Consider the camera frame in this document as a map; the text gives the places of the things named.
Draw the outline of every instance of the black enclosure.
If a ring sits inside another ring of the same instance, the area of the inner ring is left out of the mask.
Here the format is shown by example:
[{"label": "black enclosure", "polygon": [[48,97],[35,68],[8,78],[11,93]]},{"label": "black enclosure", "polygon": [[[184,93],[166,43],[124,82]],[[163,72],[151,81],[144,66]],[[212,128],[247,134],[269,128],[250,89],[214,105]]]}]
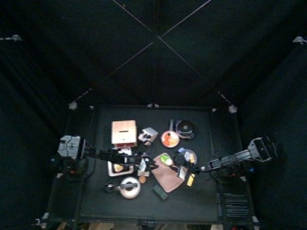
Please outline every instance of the black enclosure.
[{"label": "black enclosure", "polygon": [[[250,176],[254,214],[262,229],[307,229],[305,0],[2,0],[0,25],[2,229],[31,229],[51,206],[59,138],[92,131],[88,138],[104,148],[108,139],[95,139],[104,135],[100,114],[104,124],[132,108],[152,111],[136,118],[144,126],[168,111],[196,111],[199,122],[202,111],[203,131],[223,111],[216,123],[227,127],[231,116],[235,125],[215,145],[230,153],[271,136],[279,158]],[[86,111],[95,111],[95,122]],[[84,221],[94,215],[70,210]]]}]

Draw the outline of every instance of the black table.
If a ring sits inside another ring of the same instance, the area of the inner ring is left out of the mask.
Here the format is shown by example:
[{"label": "black table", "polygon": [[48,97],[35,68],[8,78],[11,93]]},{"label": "black table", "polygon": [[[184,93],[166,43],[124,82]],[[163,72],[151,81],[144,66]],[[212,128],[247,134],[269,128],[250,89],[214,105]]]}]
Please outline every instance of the black table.
[{"label": "black table", "polygon": [[[100,150],[112,148],[112,121],[135,120],[138,132],[154,128],[159,136],[150,147],[152,158],[160,153],[172,155],[184,147],[196,153],[198,163],[242,150],[235,114],[228,109],[138,107],[79,108],[72,111],[64,135],[80,135]],[[182,139],[175,148],[160,143],[160,135],[170,128],[170,120],[190,120],[195,125],[195,137]],[[94,174],[80,182],[66,177],[55,179],[50,201],[51,221],[130,222],[130,223],[190,223],[214,224],[223,221],[220,214],[220,190],[207,173],[196,175],[194,186],[186,182],[172,191],[166,200],[152,190],[159,184],[154,175],[142,185],[135,199],[120,193],[107,194],[104,184],[119,184],[127,175],[110,177],[107,162],[94,161]]]}]

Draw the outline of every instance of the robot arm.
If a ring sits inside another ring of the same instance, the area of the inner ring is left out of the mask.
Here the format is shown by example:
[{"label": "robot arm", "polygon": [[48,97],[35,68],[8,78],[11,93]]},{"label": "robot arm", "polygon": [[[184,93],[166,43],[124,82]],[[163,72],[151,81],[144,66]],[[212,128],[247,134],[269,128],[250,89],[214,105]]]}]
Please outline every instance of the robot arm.
[{"label": "robot arm", "polygon": [[275,144],[269,137],[259,137],[251,141],[246,150],[234,155],[227,155],[211,160],[203,165],[195,165],[183,161],[180,155],[176,155],[174,162],[178,166],[186,166],[190,173],[208,173],[220,168],[232,167],[243,161],[258,161],[263,163],[270,161],[274,157],[278,157]]},{"label": "robot arm", "polygon": [[99,158],[102,161],[112,162],[120,165],[140,165],[140,162],[147,159],[150,164],[148,168],[155,168],[155,161],[143,153],[135,153],[134,155],[120,154],[116,149],[108,151],[98,150],[83,137],[63,136],[60,139],[60,145],[58,153],[64,160],[64,172],[78,173],[84,172],[79,170],[80,167],[87,167],[80,163],[87,160],[87,157]]}]

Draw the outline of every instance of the black curtain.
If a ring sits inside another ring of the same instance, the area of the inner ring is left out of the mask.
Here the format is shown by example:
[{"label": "black curtain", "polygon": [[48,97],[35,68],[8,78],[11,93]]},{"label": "black curtain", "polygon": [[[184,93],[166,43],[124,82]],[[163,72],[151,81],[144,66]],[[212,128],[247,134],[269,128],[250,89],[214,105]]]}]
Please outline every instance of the black curtain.
[{"label": "black curtain", "polygon": [[28,229],[47,210],[67,103],[27,48],[0,40],[0,228]]},{"label": "black curtain", "polygon": [[279,158],[258,165],[254,205],[265,229],[307,226],[307,46],[298,45],[242,104],[242,137],[270,135]]}]

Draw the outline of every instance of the frying pan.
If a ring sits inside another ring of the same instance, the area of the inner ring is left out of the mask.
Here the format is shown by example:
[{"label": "frying pan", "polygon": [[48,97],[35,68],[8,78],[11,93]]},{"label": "frying pan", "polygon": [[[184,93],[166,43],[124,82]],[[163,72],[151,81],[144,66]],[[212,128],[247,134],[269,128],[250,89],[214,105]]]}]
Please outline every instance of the frying pan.
[{"label": "frying pan", "polygon": [[174,120],[171,119],[171,122],[170,122],[170,130],[166,131],[162,136],[160,136],[160,141],[162,141],[162,144],[166,146],[166,147],[175,147],[178,146],[179,144],[179,136],[178,136],[178,133],[175,131],[172,131],[172,127],[174,127]]}]

